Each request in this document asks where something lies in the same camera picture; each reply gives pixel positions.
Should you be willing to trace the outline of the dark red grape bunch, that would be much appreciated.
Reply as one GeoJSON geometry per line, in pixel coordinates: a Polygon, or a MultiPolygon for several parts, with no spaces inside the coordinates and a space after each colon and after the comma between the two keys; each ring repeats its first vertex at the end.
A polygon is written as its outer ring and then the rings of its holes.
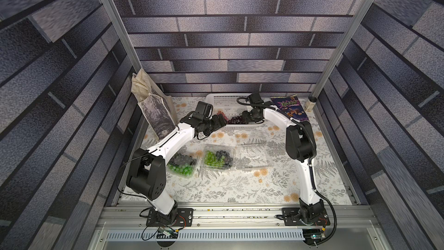
{"type": "Polygon", "coordinates": [[[245,121],[242,116],[234,116],[227,122],[228,125],[245,125],[245,121]]]}

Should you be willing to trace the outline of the pink grape bunch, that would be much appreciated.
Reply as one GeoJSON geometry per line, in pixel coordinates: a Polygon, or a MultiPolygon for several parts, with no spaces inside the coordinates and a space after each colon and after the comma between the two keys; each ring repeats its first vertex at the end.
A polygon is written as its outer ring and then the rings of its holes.
{"type": "Polygon", "coordinates": [[[223,111],[217,111],[217,114],[222,116],[227,123],[229,122],[228,117],[225,115],[223,111]]]}

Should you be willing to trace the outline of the green grape bunch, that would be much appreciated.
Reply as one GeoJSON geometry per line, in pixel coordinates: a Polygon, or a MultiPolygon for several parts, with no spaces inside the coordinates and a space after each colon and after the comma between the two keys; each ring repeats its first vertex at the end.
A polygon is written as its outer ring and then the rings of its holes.
{"type": "Polygon", "coordinates": [[[170,171],[172,171],[174,174],[176,174],[178,176],[189,178],[193,175],[193,172],[195,169],[195,164],[194,165],[168,164],[168,168],[170,169],[170,171]]]}
{"type": "Polygon", "coordinates": [[[205,157],[204,157],[204,164],[210,167],[217,167],[216,165],[216,153],[211,151],[206,151],[205,157]]]}

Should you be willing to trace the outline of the dark blue grape bunch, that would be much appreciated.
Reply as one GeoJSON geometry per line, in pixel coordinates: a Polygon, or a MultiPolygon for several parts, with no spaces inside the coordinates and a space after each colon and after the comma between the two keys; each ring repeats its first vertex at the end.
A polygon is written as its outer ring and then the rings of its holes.
{"type": "Polygon", "coordinates": [[[231,168],[232,167],[233,158],[232,156],[225,150],[218,150],[216,152],[216,165],[222,168],[231,168]]]}

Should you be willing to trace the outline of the small black grape bunch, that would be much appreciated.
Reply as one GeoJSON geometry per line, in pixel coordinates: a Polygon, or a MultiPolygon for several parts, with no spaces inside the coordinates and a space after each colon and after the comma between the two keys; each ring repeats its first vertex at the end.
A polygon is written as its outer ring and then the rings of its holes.
{"type": "Polygon", "coordinates": [[[194,166],[197,163],[197,159],[189,155],[183,155],[181,153],[175,154],[170,160],[170,164],[174,166],[194,166]]]}

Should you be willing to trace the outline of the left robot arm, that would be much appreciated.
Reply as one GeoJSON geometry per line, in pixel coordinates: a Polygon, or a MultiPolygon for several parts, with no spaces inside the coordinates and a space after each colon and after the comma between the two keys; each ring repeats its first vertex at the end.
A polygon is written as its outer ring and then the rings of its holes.
{"type": "Polygon", "coordinates": [[[200,133],[208,137],[226,124],[222,115],[206,118],[190,112],[163,140],[131,161],[126,186],[146,198],[158,213],[172,214],[176,201],[165,191],[167,164],[185,144],[197,138],[200,133]]]}

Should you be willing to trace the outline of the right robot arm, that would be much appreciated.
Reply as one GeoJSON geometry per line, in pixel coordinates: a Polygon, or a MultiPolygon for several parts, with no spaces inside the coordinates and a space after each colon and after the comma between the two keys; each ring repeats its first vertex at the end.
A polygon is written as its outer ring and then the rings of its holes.
{"type": "Polygon", "coordinates": [[[299,175],[299,212],[296,216],[306,225],[315,223],[329,225],[324,204],[328,201],[321,196],[313,169],[313,159],[317,155],[316,143],[309,122],[293,119],[275,106],[255,105],[251,111],[243,111],[242,119],[248,123],[271,121],[286,131],[287,155],[296,161],[299,175]]]}

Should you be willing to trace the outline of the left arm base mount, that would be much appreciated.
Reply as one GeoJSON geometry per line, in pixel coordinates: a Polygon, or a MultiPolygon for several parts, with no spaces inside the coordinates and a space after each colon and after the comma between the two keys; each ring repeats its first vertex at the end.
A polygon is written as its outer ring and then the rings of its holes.
{"type": "Polygon", "coordinates": [[[191,227],[193,224],[194,209],[174,208],[168,215],[156,211],[153,207],[145,215],[147,227],[171,226],[178,228],[191,227]]]}

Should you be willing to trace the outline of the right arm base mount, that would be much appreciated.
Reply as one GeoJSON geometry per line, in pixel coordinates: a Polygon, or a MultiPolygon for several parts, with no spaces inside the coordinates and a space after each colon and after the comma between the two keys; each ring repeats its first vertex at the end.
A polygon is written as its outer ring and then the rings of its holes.
{"type": "Polygon", "coordinates": [[[282,213],[277,216],[284,221],[286,226],[314,226],[325,227],[331,224],[325,208],[282,208],[282,213]]]}

